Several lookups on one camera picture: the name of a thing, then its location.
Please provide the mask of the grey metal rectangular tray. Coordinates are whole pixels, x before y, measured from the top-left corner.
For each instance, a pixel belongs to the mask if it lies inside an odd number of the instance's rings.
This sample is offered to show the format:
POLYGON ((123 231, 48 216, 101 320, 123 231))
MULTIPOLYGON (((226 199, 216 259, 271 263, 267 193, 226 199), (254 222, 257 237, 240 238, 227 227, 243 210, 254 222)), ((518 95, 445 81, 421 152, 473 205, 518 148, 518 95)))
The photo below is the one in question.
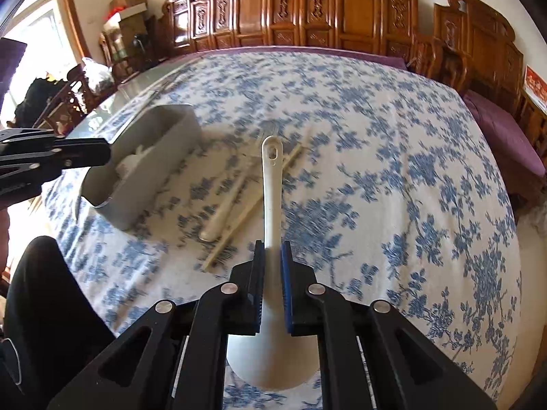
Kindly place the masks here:
POLYGON ((194 107, 151 107, 117 134, 108 164, 87 171, 80 196, 115 228, 127 231, 200 141, 194 107))

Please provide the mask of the blue floral tablecloth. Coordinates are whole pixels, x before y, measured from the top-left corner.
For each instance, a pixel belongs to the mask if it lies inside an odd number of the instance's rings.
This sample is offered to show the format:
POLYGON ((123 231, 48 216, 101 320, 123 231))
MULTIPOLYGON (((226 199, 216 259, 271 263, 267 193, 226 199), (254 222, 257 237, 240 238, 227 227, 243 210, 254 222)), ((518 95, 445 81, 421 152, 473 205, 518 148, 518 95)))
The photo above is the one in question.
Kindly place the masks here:
POLYGON ((283 231, 293 256, 349 300, 385 299, 491 398, 513 361, 521 264, 510 200, 472 114, 451 88, 352 58, 243 53, 190 58, 97 130, 113 138, 143 106, 189 104, 203 144, 130 231, 80 196, 84 171, 43 189, 48 226, 95 312, 120 333, 160 299, 224 281, 262 237, 256 209, 210 270, 199 232, 243 166, 236 136, 278 125, 283 231))

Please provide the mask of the cream plastic chopstick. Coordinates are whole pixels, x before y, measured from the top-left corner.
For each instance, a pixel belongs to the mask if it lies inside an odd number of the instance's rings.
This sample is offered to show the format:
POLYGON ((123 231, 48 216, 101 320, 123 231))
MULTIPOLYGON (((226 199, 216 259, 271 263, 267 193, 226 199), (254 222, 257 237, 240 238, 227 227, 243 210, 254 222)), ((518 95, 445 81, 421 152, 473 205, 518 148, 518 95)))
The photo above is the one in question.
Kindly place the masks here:
MULTIPOLYGON (((301 143, 298 143, 297 145, 294 146, 292 151, 284 158, 282 172, 285 172, 286 170, 290 168, 290 166, 293 164, 293 161, 301 153, 302 149, 303 149, 303 145, 301 143)), ((204 271, 210 270, 211 265, 222 253, 224 248, 227 247, 227 244, 230 243, 233 237, 237 234, 237 231, 246 223, 246 221, 251 216, 253 211, 256 209, 258 205, 262 203, 262 201, 263 201, 263 192, 256 193, 250 198, 250 201, 246 204, 246 207, 237 216, 235 221, 228 226, 226 231, 224 231, 222 237, 216 243, 216 245, 210 252, 209 256, 203 263, 202 269, 204 271)))

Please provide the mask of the red greeting card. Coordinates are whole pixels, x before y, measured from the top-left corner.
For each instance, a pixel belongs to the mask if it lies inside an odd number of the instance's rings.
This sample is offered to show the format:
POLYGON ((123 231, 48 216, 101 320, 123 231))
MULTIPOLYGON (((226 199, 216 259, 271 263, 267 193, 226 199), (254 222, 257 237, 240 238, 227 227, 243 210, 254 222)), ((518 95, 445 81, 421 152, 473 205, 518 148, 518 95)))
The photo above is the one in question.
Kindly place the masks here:
POLYGON ((525 92, 538 105, 541 110, 546 111, 547 84, 530 66, 526 66, 525 92))

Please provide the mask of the long carved wooden sofa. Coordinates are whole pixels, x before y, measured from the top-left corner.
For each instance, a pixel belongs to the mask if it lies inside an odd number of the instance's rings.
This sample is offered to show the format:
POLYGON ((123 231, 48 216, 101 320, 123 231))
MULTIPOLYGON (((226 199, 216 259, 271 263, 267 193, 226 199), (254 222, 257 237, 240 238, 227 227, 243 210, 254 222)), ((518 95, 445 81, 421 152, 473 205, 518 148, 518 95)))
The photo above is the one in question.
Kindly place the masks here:
POLYGON ((262 45, 310 46, 410 61, 417 0, 166 0, 169 56, 262 45))

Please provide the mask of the white plastic soup spoon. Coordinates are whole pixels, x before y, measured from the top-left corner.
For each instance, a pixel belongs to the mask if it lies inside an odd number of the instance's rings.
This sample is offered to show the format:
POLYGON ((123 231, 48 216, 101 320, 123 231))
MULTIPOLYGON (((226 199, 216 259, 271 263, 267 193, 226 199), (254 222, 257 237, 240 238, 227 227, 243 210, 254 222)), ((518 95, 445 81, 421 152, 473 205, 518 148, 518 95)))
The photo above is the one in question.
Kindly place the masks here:
POLYGON ((233 372, 266 391, 284 391, 309 380, 319 369, 317 338, 293 337, 286 330, 281 273, 282 176, 281 140, 262 143, 265 270, 262 321, 255 336, 231 335, 227 360, 233 372))

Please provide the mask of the stacked cardboard boxes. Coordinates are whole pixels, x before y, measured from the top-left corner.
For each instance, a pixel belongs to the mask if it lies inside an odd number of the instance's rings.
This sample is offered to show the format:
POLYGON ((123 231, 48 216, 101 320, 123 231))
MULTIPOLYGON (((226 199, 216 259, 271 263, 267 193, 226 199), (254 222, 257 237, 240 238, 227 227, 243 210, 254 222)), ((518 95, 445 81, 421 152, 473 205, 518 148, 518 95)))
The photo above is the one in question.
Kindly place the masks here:
POLYGON ((112 0, 101 31, 108 63, 137 56, 145 50, 147 0, 112 0))

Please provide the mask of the dark wooden dining chair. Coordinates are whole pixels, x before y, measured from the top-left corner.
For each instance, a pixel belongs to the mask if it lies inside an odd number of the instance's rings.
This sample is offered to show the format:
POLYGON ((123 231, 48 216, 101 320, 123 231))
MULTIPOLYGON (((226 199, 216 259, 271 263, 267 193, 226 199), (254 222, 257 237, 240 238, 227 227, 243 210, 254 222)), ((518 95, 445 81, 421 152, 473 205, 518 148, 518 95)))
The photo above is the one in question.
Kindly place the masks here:
POLYGON ((57 135, 67 136, 105 100, 101 94, 92 92, 82 64, 71 69, 67 78, 68 82, 34 121, 34 128, 51 129, 57 135))

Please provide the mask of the black bag on chair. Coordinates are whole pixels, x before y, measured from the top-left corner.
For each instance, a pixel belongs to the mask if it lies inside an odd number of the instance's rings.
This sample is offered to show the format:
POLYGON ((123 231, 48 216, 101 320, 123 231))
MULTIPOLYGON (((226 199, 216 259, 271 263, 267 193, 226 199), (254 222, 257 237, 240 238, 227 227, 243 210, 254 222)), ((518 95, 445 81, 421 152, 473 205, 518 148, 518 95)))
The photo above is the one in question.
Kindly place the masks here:
POLYGON ((64 80, 36 78, 30 85, 25 98, 15 110, 15 127, 30 128, 38 120, 48 103, 67 84, 64 80))

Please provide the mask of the purple sofa cushion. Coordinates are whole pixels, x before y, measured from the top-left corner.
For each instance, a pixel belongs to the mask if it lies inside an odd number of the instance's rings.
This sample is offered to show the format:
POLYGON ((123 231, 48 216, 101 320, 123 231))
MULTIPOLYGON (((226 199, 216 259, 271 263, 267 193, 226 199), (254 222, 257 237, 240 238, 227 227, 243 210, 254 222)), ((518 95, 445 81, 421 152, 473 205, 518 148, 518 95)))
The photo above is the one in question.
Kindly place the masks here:
POLYGON ((294 46, 294 45, 268 45, 268 46, 245 46, 237 48, 226 48, 202 52, 202 55, 237 55, 243 53, 295 53, 313 54, 316 56, 331 56, 352 58, 370 63, 389 66, 394 69, 406 70, 406 63, 403 58, 397 56, 380 56, 359 51, 343 50, 326 47, 294 46))

